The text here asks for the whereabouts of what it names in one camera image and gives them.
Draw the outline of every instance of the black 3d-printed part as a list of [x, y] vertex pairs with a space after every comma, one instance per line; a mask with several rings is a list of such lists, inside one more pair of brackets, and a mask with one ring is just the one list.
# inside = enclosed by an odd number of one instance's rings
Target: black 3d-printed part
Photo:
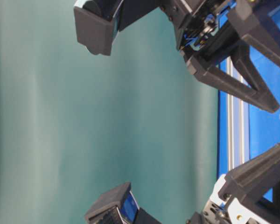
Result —
[[130, 190], [131, 183], [127, 182], [102, 194], [85, 214], [86, 221], [89, 221], [93, 217], [106, 212], [113, 207], [121, 209], [121, 206], [126, 200]]
[[140, 208], [134, 224], [161, 224], [158, 220], [149, 215], [144, 209]]
[[115, 20], [107, 21], [79, 7], [74, 7], [74, 14], [78, 42], [95, 55], [110, 55]]
[[88, 224], [123, 224], [116, 207], [87, 220]]
[[278, 217], [258, 205], [263, 195], [280, 182], [280, 144], [229, 171], [225, 180], [219, 197], [226, 200], [226, 195], [231, 196], [227, 207], [236, 197], [243, 206], [269, 223], [280, 224]]
[[125, 0], [121, 10], [119, 31], [160, 6], [160, 0]]

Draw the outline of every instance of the gripper jaw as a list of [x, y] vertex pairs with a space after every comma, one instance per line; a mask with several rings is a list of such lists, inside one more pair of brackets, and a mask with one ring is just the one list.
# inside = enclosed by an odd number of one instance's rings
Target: gripper jaw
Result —
[[[222, 200], [229, 195], [226, 207], [236, 198], [238, 202], [267, 223], [280, 224], [280, 143], [262, 155], [229, 171], [225, 176], [226, 184], [218, 192]], [[273, 188], [275, 198], [268, 210], [263, 195]]]
[[238, 0], [227, 16], [242, 40], [280, 67], [280, 29], [270, 17], [280, 0], [267, 2]]
[[[194, 75], [198, 81], [271, 113], [280, 108], [279, 103], [250, 60], [249, 45], [240, 40], [229, 22], [225, 23], [200, 51], [185, 49], [183, 54], [189, 73]], [[229, 56], [234, 67], [249, 86], [217, 67], [218, 63]]]

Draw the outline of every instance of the white plastic part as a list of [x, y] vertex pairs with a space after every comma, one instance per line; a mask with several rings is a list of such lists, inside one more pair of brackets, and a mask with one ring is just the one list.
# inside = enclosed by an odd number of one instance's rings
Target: white plastic part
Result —
[[75, 3], [75, 7], [78, 7], [78, 8], [83, 8], [83, 5], [85, 4], [85, 2], [87, 2], [88, 0], [77, 0], [76, 3]]
[[227, 211], [232, 224], [246, 224], [250, 218], [259, 224], [271, 224], [243, 206], [237, 198], [232, 200]]
[[221, 198], [219, 198], [219, 195], [218, 195], [218, 192], [226, 183], [225, 176], [226, 176], [225, 174], [220, 176], [220, 178], [215, 183], [213, 193], [210, 196], [210, 200], [220, 207], [222, 207], [222, 205], [225, 206], [225, 201], [223, 201]]

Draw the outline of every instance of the blue panel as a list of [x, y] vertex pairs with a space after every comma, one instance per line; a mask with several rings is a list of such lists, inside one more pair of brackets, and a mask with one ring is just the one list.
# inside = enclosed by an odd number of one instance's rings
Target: blue panel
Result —
[[[222, 26], [227, 20], [226, 16], [220, 19]], [[226, 60], [220, 63], [220, 69], [226, 71]], [[228, 171], [228, 145], [227, 145], [227, 94], [219, 91], [219, 156], [218, 177]]]

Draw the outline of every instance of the bolt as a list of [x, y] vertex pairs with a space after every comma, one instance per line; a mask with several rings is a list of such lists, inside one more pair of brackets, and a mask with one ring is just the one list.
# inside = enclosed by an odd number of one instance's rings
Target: bolt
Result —
[[231, 195], [230, 194], [224, 194], [223, 197], [224, 197], [225, 201], [228, 201], [229, 198], [231, 197]]
[[219, 212], [218, 212], [218, 216], [220, 216], [221, 218], [224, 218], [224, 217], [225, 217], [225, 214], [224, 214], [224, 212], [219, 211]]
[[241, 215], [237, 216], [237, 220], [240, 221], [243, 217]]

